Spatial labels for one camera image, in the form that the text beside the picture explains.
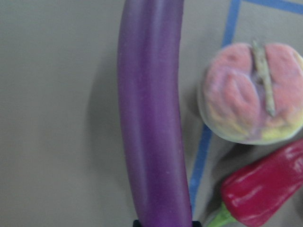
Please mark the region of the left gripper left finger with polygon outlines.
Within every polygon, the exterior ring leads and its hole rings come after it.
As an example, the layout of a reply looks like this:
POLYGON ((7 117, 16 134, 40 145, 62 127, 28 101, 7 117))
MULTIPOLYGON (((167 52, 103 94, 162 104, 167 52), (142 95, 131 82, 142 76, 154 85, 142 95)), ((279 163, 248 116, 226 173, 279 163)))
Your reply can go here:
POLYGON ((140 221, 139 220, 134 220, 133 221, 133 225, 132 225, 132 227, 141 227, 141 223, 140 223, 140 221))

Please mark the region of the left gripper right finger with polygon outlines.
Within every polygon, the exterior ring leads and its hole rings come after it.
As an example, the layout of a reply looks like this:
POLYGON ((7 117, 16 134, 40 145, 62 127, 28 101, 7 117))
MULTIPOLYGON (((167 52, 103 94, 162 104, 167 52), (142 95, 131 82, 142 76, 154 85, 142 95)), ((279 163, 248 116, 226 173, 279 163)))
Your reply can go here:
POLYGON ((192 221, 192 227, 201 227, 201 223, 199 221, 192 221))

